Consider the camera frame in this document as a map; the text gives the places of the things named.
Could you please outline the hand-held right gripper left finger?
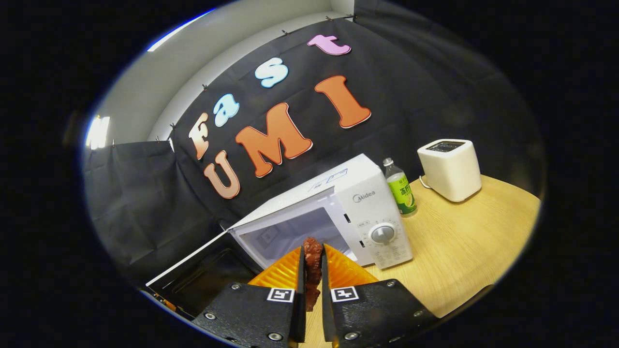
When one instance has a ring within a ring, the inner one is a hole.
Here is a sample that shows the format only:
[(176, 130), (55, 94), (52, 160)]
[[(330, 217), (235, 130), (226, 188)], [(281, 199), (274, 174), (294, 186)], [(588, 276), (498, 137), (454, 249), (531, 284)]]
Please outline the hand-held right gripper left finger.
[(306, 336), (305, 277), (297, 247), (252, 281), (226, 285), (193, 324), (239, 348), (298, 348)]

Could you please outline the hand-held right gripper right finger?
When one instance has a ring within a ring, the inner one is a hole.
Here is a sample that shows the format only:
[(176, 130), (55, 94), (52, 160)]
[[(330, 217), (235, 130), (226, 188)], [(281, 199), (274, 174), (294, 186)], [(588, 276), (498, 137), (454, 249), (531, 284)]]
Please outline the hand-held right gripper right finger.
[(399, 280), (378, 280), (327, 244), (321, 256), (323, 332), (332, 348), (389, 348), (438, 323)]

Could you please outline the red dried meat slice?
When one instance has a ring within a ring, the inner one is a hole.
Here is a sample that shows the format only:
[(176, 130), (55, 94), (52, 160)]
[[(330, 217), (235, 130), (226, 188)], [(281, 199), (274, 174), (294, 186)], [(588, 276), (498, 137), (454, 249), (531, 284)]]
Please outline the red dried meat slice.
[(305, 298), (306, 311), (312, 311), (320, 291), (319, 282), (322, 280), (322, 252), (323, 245), (314, 237), (308, 237), (303, 243), (305, 258)]

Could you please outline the white microwave oven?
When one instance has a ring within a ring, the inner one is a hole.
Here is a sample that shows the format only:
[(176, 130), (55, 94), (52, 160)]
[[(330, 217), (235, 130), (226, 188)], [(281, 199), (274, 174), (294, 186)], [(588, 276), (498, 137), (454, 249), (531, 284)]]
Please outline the white microwave oven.
[(150, 280), (147, 287), (161, 293), (173, 281), (173, 272), (180, 274), (182, 266), (226, 237), (266, 269), (310, 236), (359, 266), (387, 269), (413, 258), (400, 210), (382, 170), (360, 154), (267, 200)]

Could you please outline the green label drink bottle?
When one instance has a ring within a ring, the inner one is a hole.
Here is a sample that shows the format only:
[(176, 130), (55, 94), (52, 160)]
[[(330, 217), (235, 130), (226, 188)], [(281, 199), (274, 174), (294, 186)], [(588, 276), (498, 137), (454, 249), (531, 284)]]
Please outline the green label drink bottle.
[(394, 196), (400, 215), (403, 218), (414, 216), (417, 212), (416, 201), (405, 172), (396, 166), (390, 157), (383, 160), (383, 165), (385, 180)]

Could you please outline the white toaster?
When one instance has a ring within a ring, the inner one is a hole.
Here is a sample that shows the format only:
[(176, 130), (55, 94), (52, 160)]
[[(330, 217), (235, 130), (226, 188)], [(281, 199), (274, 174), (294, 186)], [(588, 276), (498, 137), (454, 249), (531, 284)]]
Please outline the white toaster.
[(481, 190), (481, 172), (472, 141), (439, 139), (416, 151), (424, 175), (422, 185), (459, 203)]

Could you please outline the black backdrop cloth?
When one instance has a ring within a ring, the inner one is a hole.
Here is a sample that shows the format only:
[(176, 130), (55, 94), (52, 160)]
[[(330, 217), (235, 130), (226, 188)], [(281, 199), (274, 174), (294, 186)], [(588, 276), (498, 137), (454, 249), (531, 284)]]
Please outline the black backdrop cloth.
[(239, 0), (145, 52), (97, 106), (87, 209), (143, 286), (259, 205), (359, 154), (409, 178), (416, 150), (471, 140), (481, 173), (542, 199), (535, 117), (448, 29), (387, 0)]

